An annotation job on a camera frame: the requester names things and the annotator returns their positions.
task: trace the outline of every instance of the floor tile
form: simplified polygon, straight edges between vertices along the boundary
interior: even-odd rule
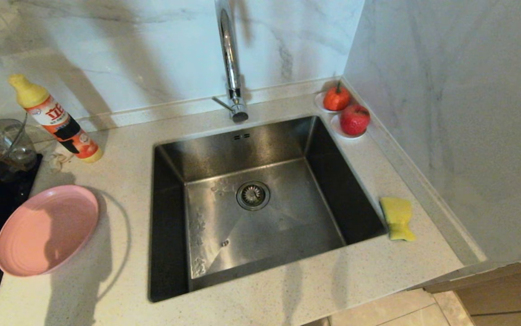
[[[474,326],[472,319],[455,292],[436,293],[434,299],[451,326]]]
[[[331,326],[377,326],[435,304],[432,295],[415,289],[343,310],[329,316]]]
[[[438,305],[431,305],[413,313],[388,321],[382,326],[449,326]]]

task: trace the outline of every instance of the pink plastic plate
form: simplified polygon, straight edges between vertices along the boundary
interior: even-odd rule
[[[37,194],[1,230],[1,270],[14,276],[51,272],[81,249],[97,219],[97,199],[86,188],[59,186]]]

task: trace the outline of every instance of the chrome faucet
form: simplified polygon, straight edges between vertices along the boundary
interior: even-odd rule
[[[238,70],[238,54],[236,39],[234,37],[233,19],[228,0],[215,0],[216,18],[218,19],[218,31],[222,45],[222,56],[225,62],[227,95],[229,105],[219,100],[212,99],[219,105],[230,111],[230,118],[234,122],[242,122],[248,119],[246,104],[240,93],[240,71]]]

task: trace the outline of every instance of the countertop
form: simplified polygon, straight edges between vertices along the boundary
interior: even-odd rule
[[[99,201],[100,221],[84,248],[55,272],[3,277],[0,326],[298,325],[463,267],[369,134],[356,140],[335,137],[378,212],[379,197],[411,201],[417,241],[392,242],[383,235],[166,301],[148,301],[154,145],[308,115],[328,122],[331,116],[318,110],[313,98],[250,105],[250,119],[239,125],[219,110],[94,132],[105,152],[100,161],[74,158],[59,173],[43,164],[31,195],[62,184],[87,187]]]

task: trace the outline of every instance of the sink basin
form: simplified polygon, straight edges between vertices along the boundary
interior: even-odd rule
[[[319,117],[154,149],[152,302],[383,234]]]

